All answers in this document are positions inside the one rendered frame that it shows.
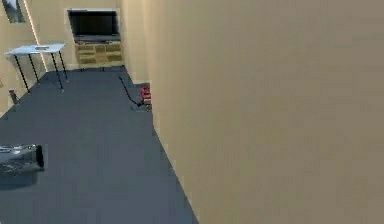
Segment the white table with black legs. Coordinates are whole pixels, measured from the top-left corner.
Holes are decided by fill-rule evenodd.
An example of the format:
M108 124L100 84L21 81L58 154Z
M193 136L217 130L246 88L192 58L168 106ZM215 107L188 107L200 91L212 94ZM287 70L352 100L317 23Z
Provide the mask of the white table with black legs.
M49 49L48 50L35 50L35 47L37 47L37 46L49 46ZM25 46L20 46L20 47L17 47L17 48L14 48L12 50L7 51L6 55L14 57L14 59L16 61L16 64L17 64L17 67L18 67L18 69L20 71L20 74L22 76L24 85L25 85L25 87L27 89L27 92L30 92L29 86L28 86L28 84L26 82L25 75L24 75L24 73L22 71L22 68L21 68L21 65L20 65L20 62L19 62L19 59L18 59L18 56L19 55L27 55L29 57L29 59L30 59L30 64L31 64L32 68L34 69L34 64L33 64L33 60L32 60L32 54L44 54L44 53L50 54L51 58L52 58L52 61L53 61L53 64L54 64L56 75L57 75L57 78L58 78L58 81L59 81L59 84L60 84L60 89L64 90L63 85L62 85L62 81L60 79L59 70L57 68L57 63L56 63L56 59L55 59L54 54L55 53L59 54L63 70L65 71L66 68L65 68L64 61L63 61L63 58L62 58L62 55L61 55L61 50L65 46L66 46L65 43L48 44L48 45L25 45ZM68 79L66 71L64 72L64 76L65 76L65 79Z

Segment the yellow wooden television cabinet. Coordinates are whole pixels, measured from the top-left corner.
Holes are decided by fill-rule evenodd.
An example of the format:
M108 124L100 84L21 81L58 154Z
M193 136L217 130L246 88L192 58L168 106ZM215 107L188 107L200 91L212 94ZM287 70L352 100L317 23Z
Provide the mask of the yellow wooden television cabinet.
M75 44L76 59L81 70L123 66L123 50L120 41L78 42Z

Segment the framed wall picture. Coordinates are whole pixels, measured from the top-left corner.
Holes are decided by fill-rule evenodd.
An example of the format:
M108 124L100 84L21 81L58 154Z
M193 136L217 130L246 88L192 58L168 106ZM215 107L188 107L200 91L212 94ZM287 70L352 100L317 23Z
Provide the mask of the framed wall picture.
M25 19L18 0L1 0L8 21L13 24L24 23Z

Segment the black television set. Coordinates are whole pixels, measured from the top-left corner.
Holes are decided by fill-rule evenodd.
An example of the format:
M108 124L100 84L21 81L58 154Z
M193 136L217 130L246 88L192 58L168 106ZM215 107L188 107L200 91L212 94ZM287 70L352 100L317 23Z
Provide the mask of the black television set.
M68 10L71 31L79 41L117 41L119 21L115 10Z

